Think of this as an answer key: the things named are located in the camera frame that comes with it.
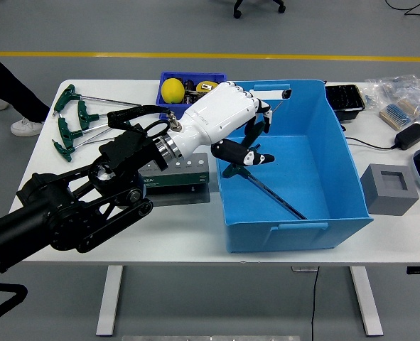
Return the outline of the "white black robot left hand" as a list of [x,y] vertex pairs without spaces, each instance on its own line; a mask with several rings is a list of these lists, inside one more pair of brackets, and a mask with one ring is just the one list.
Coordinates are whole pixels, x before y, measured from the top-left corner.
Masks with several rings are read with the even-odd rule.
[[272,110],[266,102],[253,97],[233,82],[223,82],[185,110],[179,132],[168,133],[175,158],[187,158],[199,146],[210,146],[214,157],[228,163],[252,166],[275,161],[273,155],[260,154],[248,146],[228,140],[241,126],[253,126],[257,115],[263,114],[268,131]]

